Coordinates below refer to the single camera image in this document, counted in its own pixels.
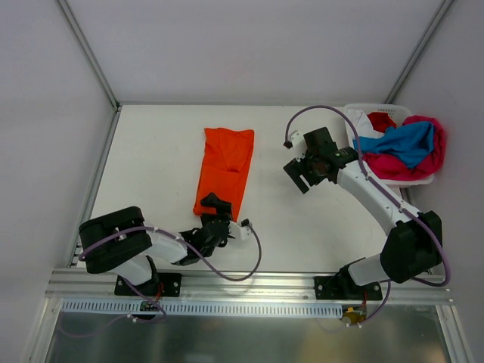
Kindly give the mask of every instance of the red cloth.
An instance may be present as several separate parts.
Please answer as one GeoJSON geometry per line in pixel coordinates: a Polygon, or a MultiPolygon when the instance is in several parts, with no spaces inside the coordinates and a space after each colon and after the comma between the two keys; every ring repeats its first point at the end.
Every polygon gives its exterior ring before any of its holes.
{"type": "Polygon", "coordinates": [[[200,200],[213,192],[221,200],[232,203],[232,218],[237,221],[244,198],[254,149],[254,131],[205,129],[203,157],[194,213],[215,213],[215,208],[200,205],[200,200]]]}
{"type": "Polygon", "coordinates": [[[410,116],[403,122],[404,125],[428,121],[434,125],[433,152],[430,153],[415,168],[409,169],[398,157],[386,154],[365,154],[363,160],[368,163],[371,170],[381,179],[389,180],[418,180],[433,174],[444,163],[446,135],[443,127],[436,119],[425,116],[410,116]]]}
{"type": "Polygon", "coordinates": [[[370,119],[373,130],[383,134],[389,127],[396,129],[396,123],[393,122],[386,112],[372,112],[368,115],[368,119],[370,119]]]}

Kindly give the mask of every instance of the white wall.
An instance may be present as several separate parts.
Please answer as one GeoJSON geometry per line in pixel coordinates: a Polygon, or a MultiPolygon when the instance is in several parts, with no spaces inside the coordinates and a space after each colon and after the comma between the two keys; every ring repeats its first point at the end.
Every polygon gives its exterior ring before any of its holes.
{"type": "Polygon", "coordinates": [[[2,2],[0,110],[0,361],[16,362],[110,117],[53,0],[2,2]]]}
{"type": "Polygon", "coordinates": [[[437,117],[448,132],[443,170],[412,195],[442,217],[451,287],[476,361],[484,357],[484,2],[457,1],[397,104],[437,117]]]}
{"type": "Polygon", "coordinates": [[[120,101],[383,101],[440,0],[70,0],[120,101]]]}

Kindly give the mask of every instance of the white plastic basket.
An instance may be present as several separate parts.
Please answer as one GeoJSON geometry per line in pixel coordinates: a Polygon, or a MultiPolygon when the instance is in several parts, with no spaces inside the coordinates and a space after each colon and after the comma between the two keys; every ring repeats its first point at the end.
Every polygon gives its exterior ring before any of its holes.
{"type": "MultiPolygon", "coordinates": [[[[344,107],[343,112],[346,113],[347,110],[363,110],[367,115],[372,112],[386,112],[398,127],[403,124],[407,117],[412,116],[412,112],[410,112],[407,107],[395,106],[393,104],[347,104],[344,107]]],[[[355,140],[355,136],[353,135],[353,131],[349,127],[348,123],[345,123],[345,126],[349,146],[353,147],[353,140],[355,140]]],[[[429,184],[432,182],[432,180],[433,174],[420,180],[382,180],[382,182],[393,187],[408,188],[412,185],[429,184]]]]}

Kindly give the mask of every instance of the white cloth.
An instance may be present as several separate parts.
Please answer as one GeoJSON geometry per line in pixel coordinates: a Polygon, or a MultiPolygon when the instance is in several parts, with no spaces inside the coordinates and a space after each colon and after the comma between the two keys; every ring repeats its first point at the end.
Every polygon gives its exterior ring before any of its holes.
{"type": "MultiPolygon", "coordinates": [[[[363,110],[350,109],[346,111],[346,115],[355,126],[358,136],[364,136],[366,138],[381,138],[383,135],[385,135],[382,132],[373,130],[373,125],[371,125],[370,119],[368,119],[368,116],[366,116],[366,113],[363,110]]],[[[348,132],[348,140],[350,141],[349,146],[353,147],[353,140],[355,140],[353,131],[348,125],[346,125],[346,131],[348,132]]]]}

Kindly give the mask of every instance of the blue cloth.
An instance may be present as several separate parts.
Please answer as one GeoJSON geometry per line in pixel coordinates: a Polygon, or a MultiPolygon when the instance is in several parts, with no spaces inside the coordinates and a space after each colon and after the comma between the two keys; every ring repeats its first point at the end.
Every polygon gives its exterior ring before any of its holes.
{"type": "Polygon", "coordinates": [[[409,169],[420,164],[433,151],[433,124],[412,123],[389,127],[382,138],[360,138],[363,154],[389,154],[398,157],[409,169]]]}

